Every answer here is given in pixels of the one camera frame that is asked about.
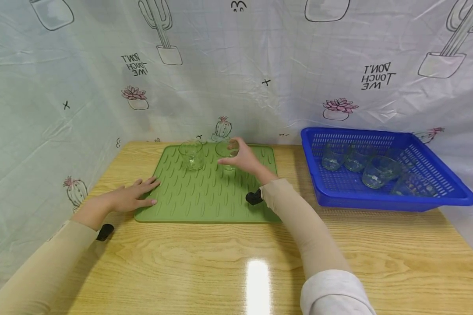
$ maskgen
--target left hand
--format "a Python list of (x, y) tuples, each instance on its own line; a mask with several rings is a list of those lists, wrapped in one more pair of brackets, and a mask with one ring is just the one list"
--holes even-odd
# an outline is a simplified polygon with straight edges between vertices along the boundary
[(157, 203), (155, 199), (141, 199), (141, 196), (159, 186), (160, 183), (156, 176), (147, 179), (145, 182), (137, 179), (130, 187), (124, 188), (124, 186), (121, 186), (116, 190), (88, 200), (88, 203), (91, 201), (98, 202), (109, 212), (130, 212), (141, 207), (154, 206)]

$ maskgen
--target right hand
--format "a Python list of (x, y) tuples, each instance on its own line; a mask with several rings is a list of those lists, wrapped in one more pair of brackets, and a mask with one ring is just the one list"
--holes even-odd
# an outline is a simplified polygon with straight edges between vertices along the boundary
[(262, 167), (262, 164), (259, 162), (256, 155), (254, 155), (252, 149), (250, 149), (250, 147), (239, 136), (229, 140), (229, 143), (230, 145), (228, 149), (232, 149), (231, 144), (238, 143), (240, 146), (238, 154), (233, 158), (219, 159), (217, 163), (220, 165), (236, 166), (247, 173), (256, 175), (256, 172)]

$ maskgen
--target black wrist strap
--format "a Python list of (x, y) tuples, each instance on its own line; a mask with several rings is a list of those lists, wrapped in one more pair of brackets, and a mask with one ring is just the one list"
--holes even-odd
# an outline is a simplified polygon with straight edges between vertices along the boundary
[(100, 229), (96, 240), (103, 242), (112, 234), (112, 232), (114, 232), (114, 226), (111, 224), (104, 224)]
[(258, 189), (258, 191), (255, 193), (254, 192), (248, 193), (245, 196), (245, 200), (247, 200), (247, 202), (253, 206), (257, 205), (258, 203), (263, 202), (263, 199), (261, 199), (261, 189)]

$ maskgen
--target hand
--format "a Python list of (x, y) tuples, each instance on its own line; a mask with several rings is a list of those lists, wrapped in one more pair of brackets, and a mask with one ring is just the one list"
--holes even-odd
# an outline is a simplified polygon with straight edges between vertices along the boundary
[(266, 185), (272, 180), (279, 179), (277, 175), (270, 172), (264, 165), (262, 165), (252, 149), (244, 142), (241, 137), (235, 137), (229, 141), (228, 149), (236, 149), (240, 147), (238, 154), (233, 158), (219, 159), (217, 163), (220, 165), (233, 165), (239, 169), (250, 173), (261, 182), (261, 185)]
[(138, 179), (128, 188), (121, 186), (116, 190), (91, 198), (84, 202), (84, 205), (74, 213), (71, 220), (98, 231), (109, 212), (130, 212), (137, 208), (154, 206), (156, 200), (141, 199), (141, 196), (150, 192), (159, 184), (160, 181), (156, 180), (156, 176), (147, 179), (145, 182)]
[(159, 186), (160, 183), (156, 176), (147, 179), (145, 182), (137, 179), (128, 188), (121, 186), (116, 190), (104, 193), (93, 199), (95, 202), (98, 201), (103, 206), (106, 206), (109, 212), (130, 212), (141, 207), (154, 206), (157, 203), (156, 200), (141, 199), (141, 196)]
[(250, 149), (241, 137), (235, 137), (229, 140), (229, 143), (229, 150), (240, 147), (238, 154), (233, 158), (219, 159), (217, 163), (220, 165), (236, 166), (247, 173), (256, 175), (256, 172), (262, 165), (256, 155), (254, 155), (254, 152), (252, 152), (252, 149)]

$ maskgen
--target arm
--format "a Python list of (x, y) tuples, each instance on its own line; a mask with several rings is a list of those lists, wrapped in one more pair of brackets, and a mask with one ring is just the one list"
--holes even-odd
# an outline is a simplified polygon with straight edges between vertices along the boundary
[(240, 147), (238, 155), (218, 163), (237, 166), (256, 176), (263, 185), (262, 198), (293, 236), (307, 279), (300, 301), (303, 314), (375, 314), (363, 285), (350, 271), (349, 263), (315, 210), (286, 179), (279, 179), (261, 165), (242, 139), (236, 138), (235, 142)]
[(139, 179), (129, 188), (88, 200), (3, 286), (0, 315), (48, 314), (65, 278), (96, 239), (105, 217), (112, 211), (128, 212), (154, 205), (156, 200), (139, 198), (159, 184), (156, 178), (145, 182)]
[(263, 185), (261, 196), (293, 236), (300, 250), (306, 278), (329, 269), (350, 272), (349, 264), (329, 234), (327, 226), (309, 203), (287, 180), (279, 179), (263, 166), (243, 139), (235, 138), (232, 142), (235, 147), (236, 142), (239, 146), (238, 155), (220, 159), (218, 163), (237, 166), (256, 176)]

